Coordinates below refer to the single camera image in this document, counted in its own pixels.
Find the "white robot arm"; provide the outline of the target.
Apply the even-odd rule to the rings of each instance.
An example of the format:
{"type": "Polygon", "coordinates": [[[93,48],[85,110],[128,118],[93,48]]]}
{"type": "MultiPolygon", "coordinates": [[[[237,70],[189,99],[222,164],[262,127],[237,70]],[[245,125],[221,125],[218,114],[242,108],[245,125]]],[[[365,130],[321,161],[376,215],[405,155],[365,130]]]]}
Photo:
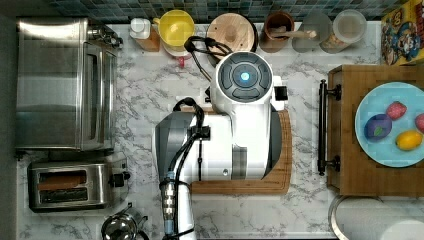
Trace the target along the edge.
{"type": "Polygon", "coordinates": [[[164,218],[163,240],[195,240],[190,185],[197,181],[259,180],[278,160],[277,111],[268,62],[235,52],[216,66],[210,81],[213,112],[191,97],[176,103],[154,129],[164,218]]]}

